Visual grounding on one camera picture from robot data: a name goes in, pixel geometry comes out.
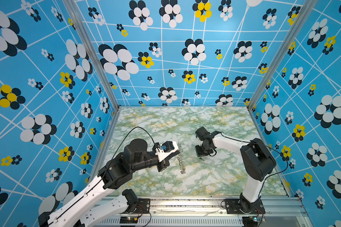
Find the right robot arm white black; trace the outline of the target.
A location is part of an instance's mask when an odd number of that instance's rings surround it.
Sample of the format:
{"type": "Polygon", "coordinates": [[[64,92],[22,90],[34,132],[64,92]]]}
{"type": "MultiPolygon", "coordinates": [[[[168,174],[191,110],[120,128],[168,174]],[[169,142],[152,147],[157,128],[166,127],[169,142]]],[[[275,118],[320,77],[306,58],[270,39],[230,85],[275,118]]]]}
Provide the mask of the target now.
{"type": "Polygon", "coordinates": [[[261,139],[242,140],[223,135],[220,131],[209,132],[201,127],[195,132],[202,144],[195,146],[199,158],[217,154],[222,148],[240,155],[248,174],[247,182],[238,202],[239,210],[249,214],[254,210],[262,213],[260,193],[267,177],[271,176],[276,161],[267,145],[261,139]]]}

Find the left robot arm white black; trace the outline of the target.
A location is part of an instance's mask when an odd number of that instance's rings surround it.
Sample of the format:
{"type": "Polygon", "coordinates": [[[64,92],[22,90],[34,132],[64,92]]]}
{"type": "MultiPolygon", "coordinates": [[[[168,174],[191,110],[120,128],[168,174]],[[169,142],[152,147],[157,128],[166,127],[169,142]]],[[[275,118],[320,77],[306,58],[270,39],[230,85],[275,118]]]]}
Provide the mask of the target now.
{"type": "Polygon", "coordinates": [[[134,172],[154,166],[162,172],[170,165],[169,160],[180,153],[175,141],[156,143],[152,151],[147,147],[143,139],[132,140],[80,192],[73,189],[71,182],[60,185],[55,194],[42,201],[38,211],[39,226],[93,227],[113,215],[133,213],[136,209],[143,213],[145,209],[138,205],[138,198],[131,189],[124,190],[110,202],[100,206],[97,203],[130,181],[134,172]]]}

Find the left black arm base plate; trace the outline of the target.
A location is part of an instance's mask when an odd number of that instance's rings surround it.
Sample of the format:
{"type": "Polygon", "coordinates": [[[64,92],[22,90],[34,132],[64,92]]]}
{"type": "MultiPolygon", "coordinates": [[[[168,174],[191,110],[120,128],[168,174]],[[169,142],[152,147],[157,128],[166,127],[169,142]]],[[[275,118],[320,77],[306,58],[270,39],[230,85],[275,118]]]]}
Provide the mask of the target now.
{"type": "Polygon", "coordinates": [[[149,198],[140,198],[136,202],[131,202],[123,214],[149,214],[151,200],[149,198]]]}

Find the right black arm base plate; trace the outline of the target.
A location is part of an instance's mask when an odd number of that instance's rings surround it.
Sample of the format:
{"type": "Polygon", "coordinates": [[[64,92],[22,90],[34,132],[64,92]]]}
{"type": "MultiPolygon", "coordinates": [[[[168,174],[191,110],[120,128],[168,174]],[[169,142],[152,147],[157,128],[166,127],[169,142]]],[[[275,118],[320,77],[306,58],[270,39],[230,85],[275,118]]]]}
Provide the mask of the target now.
{"type": "Polygon", "coordinates": [[[266,213],[260,198],[253,203],[241,199],[225,199],[221,202],[221,206],[227,214],[261,215],[266,213]]]}

